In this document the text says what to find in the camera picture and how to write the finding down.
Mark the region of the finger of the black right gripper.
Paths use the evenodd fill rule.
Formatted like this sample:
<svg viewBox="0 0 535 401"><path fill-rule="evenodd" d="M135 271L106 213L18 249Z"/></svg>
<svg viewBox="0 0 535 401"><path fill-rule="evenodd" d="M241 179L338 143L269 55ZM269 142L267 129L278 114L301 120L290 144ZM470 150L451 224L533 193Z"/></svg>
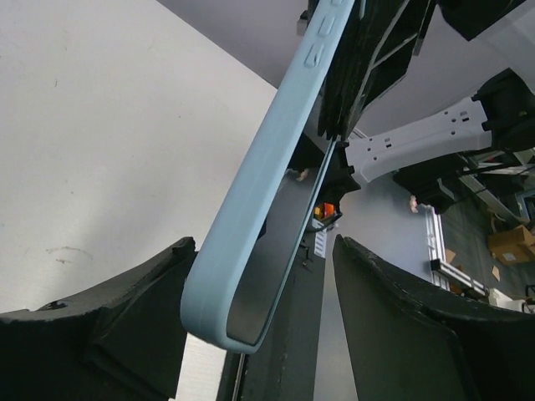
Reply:
<svg viewBox="0 0 535 401"><path fill-rule="evenodd" d="M364 110L399 83L419 52L434 1L356 1L321 88L318 135L348 139Z"/></svg>

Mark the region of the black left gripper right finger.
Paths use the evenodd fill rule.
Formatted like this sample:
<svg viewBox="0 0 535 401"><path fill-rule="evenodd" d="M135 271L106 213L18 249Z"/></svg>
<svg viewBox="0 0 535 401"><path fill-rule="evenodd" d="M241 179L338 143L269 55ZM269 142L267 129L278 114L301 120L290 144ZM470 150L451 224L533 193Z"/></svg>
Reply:
<svg viewBox="0 0 535 401"><path fill-rule="evenodd" d="M532 315L457 296L349 237L333 262L359 399L533 399Z"/></svg>

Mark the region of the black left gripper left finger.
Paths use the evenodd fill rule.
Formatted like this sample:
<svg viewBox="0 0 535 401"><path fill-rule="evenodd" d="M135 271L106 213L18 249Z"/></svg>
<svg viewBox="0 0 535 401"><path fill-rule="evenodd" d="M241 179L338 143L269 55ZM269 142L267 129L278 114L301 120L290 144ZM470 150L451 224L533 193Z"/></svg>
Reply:
<svg viewBox="0 0 535 401"><path fill-rule="evenodd" d="M174 398L186 342L181 295L195 258L195 241L184 237L87 290L5 312L2 399Z"/></svg>

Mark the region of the light blue phone case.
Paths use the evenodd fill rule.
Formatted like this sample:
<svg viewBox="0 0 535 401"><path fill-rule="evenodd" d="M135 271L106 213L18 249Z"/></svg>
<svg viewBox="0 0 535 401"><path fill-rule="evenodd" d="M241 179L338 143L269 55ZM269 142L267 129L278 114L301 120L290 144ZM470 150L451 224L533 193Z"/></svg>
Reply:
<svg viewBox="0 0 535 401"><path fill-rule="evenodd" d="M227 336L232 299L353 6L352 1L322 1L316 7L186 279L181 321L191 334L219 348L245 353Z"/></svg>

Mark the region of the black smartphone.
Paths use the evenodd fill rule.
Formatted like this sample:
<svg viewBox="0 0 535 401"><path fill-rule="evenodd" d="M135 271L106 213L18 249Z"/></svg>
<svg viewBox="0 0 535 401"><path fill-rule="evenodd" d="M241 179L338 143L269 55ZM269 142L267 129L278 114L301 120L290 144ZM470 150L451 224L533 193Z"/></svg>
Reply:
<svg viewBox="0 0 535 401"><path fill-rule="evenodd" d="M320 166L303 180L285 174L268 210L266 232L247 260L227 318L227 336L245 353L251 353L268 330L334 147L328 146Z"/></svg>

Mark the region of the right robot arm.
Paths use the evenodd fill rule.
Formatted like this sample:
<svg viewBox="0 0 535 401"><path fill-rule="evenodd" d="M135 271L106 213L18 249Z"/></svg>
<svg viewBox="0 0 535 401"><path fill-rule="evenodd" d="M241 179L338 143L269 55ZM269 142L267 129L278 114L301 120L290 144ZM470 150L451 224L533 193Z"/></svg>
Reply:
<svg viewBox="0 0 535 401"><path fill-rule="evenodd" d="M318 134L345 141L363 112L397 85L439 13L467 42L507 61L477 92L431 116L354 145L354 178L371 182L442 156L533 146L534 4L531 1L312 1L313 60L326 70Z"/></svg>

